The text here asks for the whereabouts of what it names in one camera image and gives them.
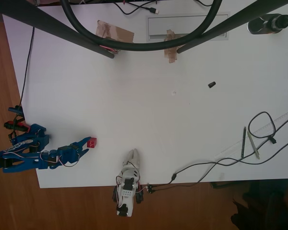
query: black cable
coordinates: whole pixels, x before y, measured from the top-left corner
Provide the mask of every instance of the black cable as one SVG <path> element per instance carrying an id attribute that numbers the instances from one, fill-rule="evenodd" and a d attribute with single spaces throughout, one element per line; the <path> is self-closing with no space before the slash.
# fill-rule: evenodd
<path id="1" fill-rule="evenodd" d="M 18 114 L 19 114 L 19 111 L 20 111 L 21 102 L 23 101 L 24 87 L 25 87 L 25 82 L 26 82 L 26 79 L 27 79 L 27 71 L 28 71 L 29 60 L 30 60 L 31 51 L 32 51 L 32 45 L 33 45 L 33 39 L 34 39 L 34 32 L 35 32 L 35 27 L 33 27 L 33 29 L 32 29 L 32 35 L 31 35 L 29 53 L 28 53 L 27 63 L 26 63 L 25 72 L 24 72 L 24 84 L 23 84 L 23 89 L 22 89 L 22 92 L 21 92 L 21 97 L 20 97 L 18 112 L 16 113 L 16 116 L 15 116 L 15 118 L 14 118 L 14 120 L 13 120 L 13 132 L 12 132 L 12 134 L 14 134 L 15 137 L 17 137 L 16 132 L 15 132 L 15 125 L 16 125 L 17 117 L 18 117 Z"/>
<path id="2" fill-rule="evenodd" d="M 125 14 L 125 15 L 130 15 L 130 14 L 134 13 L 135 11 L 137 11 L 137 10 L 140 9 L 140 8 L 149 10 L 148 7 L 143 7 L 143 6 L 144 6 L 144 5 L 147 5 L 147 4 L 149 4 L 149 3 L 155 2 L 155 1 L 156 1 L 156 0 L 148 1 L 148 2 L 146 2 L 146 3 L 144 3 L 144 4 L 140 5 L 140 6 L 138 6 L 138 5 L 136 5 L 136 4 L 133 4 L 133 3 L 130 3 L 130 2 L 127 2 L 127 3 L 129 3 L 129 4 L 137 7 L 135 10 L 131 11 L 130 13 L 126 13 L 125 11 L 123 11 L 123 9 L 122 9 L 116 2 L 114 2 L 114 1 L 109 1 L 109 2 L 115 4 L 115 5 L 120 9 L 120 11 L 122 11 L 123 14 Z"/>
<path id="3" fill-rule="evenodd" d="M 212 6 L 212 4 L 206 5 L 206 4 L 202 3 L 200 0 L 194 0 L 194 1 L 196 1 L 196 2 L 198 2 L 199 4 L 201 4 L 201 5 L 203 5 L 203 6 L 206 6 L 206 7 Z"/>
<path id="4" fill-rule="evenodd" d="M 107 46 L 107 47 L 111 47 L 115 49 L 121 49 L 121 50 L 130 50 L 130 51 L 153 51 L 153 50 L 162 50 L 162 49 L 167 49 L 171 47 L 181 46 L 194 40 L 198 36 L 200 36 L 203 32 L 205 32 L 208 29 L 208 27 L 214 20 L 220 8 L 220 5 L 222 3 L 222 0 L 213 1 L 212 6 L 207 16 L 205 17 L 204 21 L 202 22 L 202 24 L 190 34 L 174 39 L 174 40 L 165 41 L 165 42 L 156 42 L 156 43 L 125 43 L 125 42 L 118 42 L 118 41 L 99 37 L 91 33 L 90 31 L 88 31 L 81 25 L 81 23 L 78 21 L 78 19 L 74 15 L 68 0 L 60 0 L 60 2 L 66 14 L 66 17 L 68 18 L 72 26 L 76 29 L 76 31 L 86 36 L 87 38 L 91 39 L 98 45 Z"/>
<path id="5" fill-rule="evenodd" d="M 272 118 L 271 118 L 271 116 L 269 115 L 269 113 L 267 113 L 267 112 L 261 112 L 261 113 L 257 114 L 257 115 L 249 122 L 249 126 L 250 126 L 250 124 L 252 123 L 252 121 L 253 121 L 255 118 L 257 118 L 259 115 L 261 115 L 261 114 L 263 114 L 263 113 L 266 113 L 266 114 L 269 116 L 270 120 L 271 120 L 271 124 L 272 124 L 273 130 L 274 130 L 274 131 L 273 131 L 273 134 L 272 134 L 273 136 L 274 136 L 285 124 L 288 123 L 288 120 L 287 120 L 287 121 L 285 121 L 278 129 L 276 129 L 275 124 L 274 124 L 274 121 L 272 120 Z M 263 142 L 257 147 L 257 149 L 260 149 L 265 143 L 267 143 L 267 142 L 269 141 L 269 137 L 270 137 L 270 136 L 271 136 L 271 135 L 265 136 L 265 138 L 268 138 L 268 139 L 266 139 L 265 141 L 263 141 Z M 187 170 L 187 169 L 190 168 L 190 167 L 197 166 L 197 165 L 204 165 L 204 164 L 214 164 L 214 165 L 213 165 L 197 182 L 195 182 L 195 183 L 193 183 L 193 184 L 190 184 L 190 185 L 178 184 L 178 185 L 174 185 L 174 186 L 167 187 L 167 188 L 162 188 L 162 189 L 157 189 L 157 190 L 153 190 L 152 188 L 154 188 L 154 187 L 160 187 L 160 186 L 165 186 L 165 185 L 167 185 L 167 184 L 149 185 L 149 186 L 148 186 L 149 192 L 150 192 L 150 193 L 153 193 L 153 192 L 155 192 L 155 191 L 167 190 L 167 189 L 171 189 L 171 188 L 174 188 L 174 187 L 191 187 L 191 186 L 197 185 L 199 182 L 201 182 L 201 181 L 211 172 L 211 170 L 212 170 L 216 165 L 221 165 L 221 166 L 226 166 L 226 167 L 227 167 L 227 166 L 234 165 L 234 164 L 236 164 L 236 163 L 238 163 L 238 162 L 241 162 L 241 163 L 244 163 L 244 164 L 249 164 L 249 165 L 260 165 L 260 164 L 264 164 L 264 163 L 268 162 L 269 160 L 271 160 L 272 158 L 274 158 L 281 150 L 283 150 L 283 149 L 284 149 L 285 147 L 287 147 L 287 146 L 288 146 L 288 143 L 287 143 L 286 145 L 284 145 L 283 147 L 281 147 L 281 148 L 280 148 L 275 154 L 273 154 L 270 158 L 268 158 L 267 160 L 262 161 L 262 162 L 260 162 L 260 163 L 248 163 L 248 162 L 243 161 L 244 159 L 252 156 L 252 155 L 255 153 L 255 151 L 254 151 L 253 153 L 251 153 L 251 154 L 249 154 L 249 155 L 247 155 L 247 156 L 245 156 L 245 157 L 243 157 L 243 158 L 240 158 L 239 160 L 234 159 L 234 158 L 227 157 L 227 158 L 222 158 L 222 159 L 218 160 L 217 162 L 204 162 L 204 163 L 192 164 L 192 165 L 190 165 L 190 166 L 188 166 L 188 167 L 186 167 L 186 168 L 184 168 L 184 169 L 182 169 L 182 170 L 174 173 L 173 176 L 172 176 L 172 178 L 171 178 L 171 181 L 170 181 L 169 183 L 167 183 L 167 184 L 172 183 L 172 182 L 174 181 L 174 179 L 176 178 L 176 176 L 177 176 L 178 173 L 181 173 L 181 172 Z M 232 163 L 230 163 L 230 164 L 222 164 L 222 163 L 220 163 L 221 161 L 224 161 L 224 160 L 232 160 L 232 161 L 234 161 L 234 162 L 232 162 Z"/>

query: black wire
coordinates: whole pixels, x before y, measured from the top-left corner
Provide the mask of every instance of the black wire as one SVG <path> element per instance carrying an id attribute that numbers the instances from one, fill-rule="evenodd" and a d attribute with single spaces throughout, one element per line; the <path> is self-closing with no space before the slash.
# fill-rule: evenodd
<path id="1" fill-rule="evenodd" d="M 201 5 L 203 5 L 203 6 L 206 6 L 206 7 L 212 6 L 212 4 L 206 5 L 206 4 L 202 3 L 200 0 L 194 0 L 194 1 L 196 1 L 196 2 L 198 2 L 199 4 L 201 4 Z"/>
<path id="2" fill-rule="evenodd" d="M 269 115 L 269 113 L 267 113 L 267 112 L 261 112 L 261 113 L 257 114 L 257 115 L 249 122 L 249 126 L 250 126 L 250 124 L 252 123 L 252 121 L 253 121 L 256 117 L 258 117 L 260 114 L 263 114 L 263 113 L 268 114 L 268 116 L 269 116 L 269 118 L 270 118 L 270 120 L 271 120 L 273 129 L 274 129 L 274 131 L 273 131 L 273 136 L 274 136 L 285 124 L 288 123 L 288 120 L 287 120 L 287 121 L 285 121 L 278 129 L 276 129 L 276 128 L 275 128 L 275 124 L 274 124 L 271 116 Z M 261 148 L 265 143 L 267 143 L 268 141 L 269 141 L 269 139 L 266 139 L 265 141 L 263 141 L 263 142 L 258 146 L 257 149 L 260 149 L 260 148 Z M 193 184 L 190 184 L 190 185 L 178 184 L 178 185 L 174 185 L 174 186 L 167 187 L 167 188 L 161 188 L 161 189 L 157 189 L 157 190 L 154 189 L 154 190 L 151 190 L 151 192 L 160 191 L 160 190 L 167 190 L 167 189 L 171 189 L 171 188 L 174 188 L 174 187 L 191 187 L 191 186 L 197 185 L 199 182 L 201 182 L 201 181 L 211 172 L 211 170 L 212 170 L 216 165 L 222 165 L 222 166 L 228 167 L 228 166 L 234 165 L 234 164 L 236 164 L 236 163 L 238 163 L 238 162 L 241 162 L 241 163 L 244 163 L 244 164 L 249 164 L 249 165 L 260 165 L 260 164 L 264 164 L 264 163 L 268 162 L 269 160 L 271 160 L 272 158 L 274 158 L 281 150 L 283 150 L 283 149 L 284 149 L 285 147 L 287 147 L 287 146 L 288 146 L 288 143 L 287 143 L 286 145 L 284 145 L 283 147 L 281 147 L 281 148 L 280 148 L 275 154 L 273 154 L 270 158 L 268 158 L 267 160 L 262 161 L 262 162 L 260 162 L 260 163 L 248 163 L 248 162 L 244 162 L 244 161 L 243 161 L 244 159 L 246 159 L 246 158 L 254 155 L 254 154 L 255 154 L 255 151 L 254 151 L 253 153 L 251 153 L 251 154 L 249 154 L 249 155 L 247 155 L 247 156 L 245 156 L 245 157 L 243 157 L 243 158 L 240 158 L 239 160 L 234 159 L 234 158 L 227 157 L 227 158 L 222 158 L 222 159 L 218 160 L 217 162 L 204 162 L 204 163 L 192 164 L 192 165 L 190 165 L 190 166 L 188 166 L 188 167 L 186 167 L 186 168 L 178 171 L 177 173 L 175 173 L 175 174 L 173 175 L 174 178 L 176 178 L 176 175 L 177 175 L 178 173 L 181 173 L 181 172 L 183 172 L 183 171 L 185 171 L 185 170 L 187 170 L 188 168 L 193 167 L 193 166 L 204 165 L 204 164 L 214 164 L 214 165 L 213 165 L 197 182 L 195 182 L 195 183 L 193 183 Z M 234 161 L 234 162 L 232 162 L 232 163 L 230 163 L 230 164 L 222 164 L 222 163 L 220 163 L 221 161 L 224 161 L 224 160 L 232 160 L 232 161 Z M 150 185 L 150 186 L 151 186 L 151 188 L 154 188 L 154 187 L 159 187 L 159 186 L 165 186 L 165 185 L 167 185 L 167 184 Z"/>
<path id="3" fill-rule="evenodd" d="M 23 89 L 21 92 L 21 97 L 20 97 L 20 102 L 19 102 L 19 107 L 18 107 L 18 111 L 16 113 L 16 116 L 13 120 L 13 134 L 15 137 L 17 137 L 16 132 L 15 132 L 15 125 L 16 125 L 16 121 L 17 121 L 17 117 L 20 111 L 20 106 L 21 106 L 21 102 L 23 101 L 23 96 L 24 96 L 24 87 L 25 87 L 25 82 L 27 79 L 27 71 L 28 71 L 28 66 L 29 66 L 29 60 L 30 60 L 30 56 L 31 56 L 31 51 L 32 51 L 32 45 L 33 45 L 33 39 L 34 39 L 34 32 L 35 32 L 35 27 L 33 27 L 32 29 L 32 35 L 31 35 L 31 41 L 30 41 L 30 47 L 29 47 L 29 53 L 28 53 L 28 57 L 27 57 L 27 63 L 25 66 L 25 72 L 24 72 L 24 84 L 23 84 Z"/>
<path id="4" fill-rule="evenodd" d="M 133 4 L 133 3 L 130 3 L 130 2 L 127 2 L 127 3 L 129 3 L 130 5 L 133 5 L 133 6 L 136 6 L 136 7 L 137 7 L 135 10 L 131 11 L 130 13 L 126 13 L 125 11 L 123 11 L 123 9 L 122 9 L 116 2 L 114 2 L 114 1 L 109 1 L 109 2 L 115 4 L 115 5 L 120 9 L 120 11 L 122 11 L 123 14 L 125 14 L 125 15 L 130 15 L 130 14 L 134 13 L 135 11 L 137 11 L 137 10 L 140 9 L 140 8 L 143 8 L 143 9 L 148 10 L 149 8 L 143 7 L 143 6 L 144 6 L 144 5 L 147 5 L 147 4 L 149 4 L 149 3 L 155 2 L 155 1 L 156 1 L 156 0 L 152 0 L 152 1 L 146 2 L 146 3 L 144 3 L 144 4 L 140 5 L 140 6 L 138 6 L 138 5 L 136 5 L 136 4 Z"/>
<path id="5" fill-rule="evenodd" d="M 149 10 L 148 7 L 143 7 L 144 4 L 139 6 L 139 5 L 133 4 L 132 2 L 129 2 L 129 1 L 126 1 L 126 3 L 128 3 L 129 5 L 135 6 L 135 7 L 140 7 L 140 8 L 143 8 L 143 9 Z"/>
<path id="6" fill-rule="evenodd" d="M 258 136 L 256 136 L 255 134 L 253 134 L 253 133 L 251 132 L 250 126 L 251 126 L 251 123 L 253 122 L 253 120 L 254 120 L 255 118 L 257 118 L 257 117 L 258 117 L 259 115 L 261 115 L 261 114 L 267 114 L 267 115 L 268 115 L 268 117 L 269 117 L 269 119 L 270 119 L 270 121 L 271 121 L 271 124 L 272 124 L 272 126 L 273 126 L 273 133 L 270 134 L 270 135 L 263 136 L 263 137 L 258 137 Z M 272 117 L 270 116 L 270 114 L 269 114 L 268 112 L 261 112 L 261 113 L 257 114 L 255 117 L 253 117 L 252 120 L 249 122 L 248 131 L 249 131 L 249 133 L 250 133 L 252 136 L 254 136 L 254 137 L 256 137 L 256 138 L 269 138 L 269 137 L 273 137 L 273 136 L 275 135 L 275 133 L 276 133 L 276 128 L 275 128 L 275 124 L 274 124 L 273 119 L 272 119 Z"/>

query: blue robotic arm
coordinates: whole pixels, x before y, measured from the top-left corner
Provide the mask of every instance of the blue robotic arm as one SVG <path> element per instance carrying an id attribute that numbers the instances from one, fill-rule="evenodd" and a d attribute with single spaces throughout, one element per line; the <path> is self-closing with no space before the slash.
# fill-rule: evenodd
<path id="1" fill-rule="evenodd" d="M 87 137 L 69 146 L 63 146 L 57 150 L 42 150 L 49 143 L 49 135 L 45 135 L 46 129 L 37 124 L 30 126 L 27 133 L 13 138 L 13 146 L 7 150 L 0 151 L 0 168 L 5 173 L 20 172 L 29 169 L 56 169 L 67 162 L 78 162 L 89 149 L 83 150 L 83 145 L 95 147 L 96 138 Z"/>

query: white cable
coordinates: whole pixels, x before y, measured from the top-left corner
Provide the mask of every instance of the white cable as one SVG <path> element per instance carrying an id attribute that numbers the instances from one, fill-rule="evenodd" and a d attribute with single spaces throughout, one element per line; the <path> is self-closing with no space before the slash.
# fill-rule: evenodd
<path id="1" fill-rule="evenodd" d="M 145 186 L 145 187 L 143 187 L 139 192 L 135 192 L 135 193 L 140 193 L 140 192 L 142 192 L 144 189 L 146 189 L 147 188 L 147 186 Z"/>

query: small black object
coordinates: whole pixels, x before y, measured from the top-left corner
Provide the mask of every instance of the small black object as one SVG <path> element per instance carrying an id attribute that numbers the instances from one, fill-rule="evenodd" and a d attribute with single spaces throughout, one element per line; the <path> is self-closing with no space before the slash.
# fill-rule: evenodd
<path id="1" fill-rule="evenodd" d="M 56 157 L 48 157 L 47 162 L 48 166 L 55 166 L 56 165 L 57 158 Z"/>
<path id="2" fill-rule="evenodd" d="M 210 83 L 210 84 L 208 84 L 209 88 L 212 88 L 212 87 L 214 87 L 215 85 L 216 85 L 216 82 L 215 82 L 215 81 L 212 82 L 212 83 Z"/>
<path id="3" fill-rule="evenodd" d="M 123 189 L 131 191 L 133 189 L 133 182 L 134 182 L 134 178 L 125 179 L 125 184 L 124 184 Z"/>
<path id="4" fill-rule="evenodd" d="M 116 208 L 119 211 L 119 216 L 126 217 L 128 215 L 128 208 L 126 204 L 123 204 L 121 207 Z"/>
<path id="5" fill-rule="evenodd" d="M 268 139 L 269 139 L 269 141 L 272 142 L 272 144 L 276 143 L 276 140 L 272 136 L 269 136 Z"/>
<path id="6" fill-rule="evenodd" d="M 13 166 L 13 159 L 4 159 L 0 157 L 0 166 L 4 169 Z"/>
<path id="7" fill-rule="evenodd" d="M 143 186 L 140 185 L 139 187 L 139 191 L 138 193 L 135 194 L 135 201 L 137 204 L 140 204 L 142 201 L 144 201 L 144 197 L 143 197 Z"/>
<path id="8" fill-rule="evenodd" d="M 117 203 L 116 193 L 117 193 L 117 187 L 115 186 L 115 187 L 114 187 L 114 190 L 113 190 L 113 196 L 112 196 L 112 200 L 113 200 L 115 203 Z"/>
<path id="9" fill-rule="evenodd" d="M 151 184 L 148 184 L 147 185 L 147 191 L 149 194 L 152 194 L 154 193 L 156 190 L 153 190 L 153 186 Z"/>

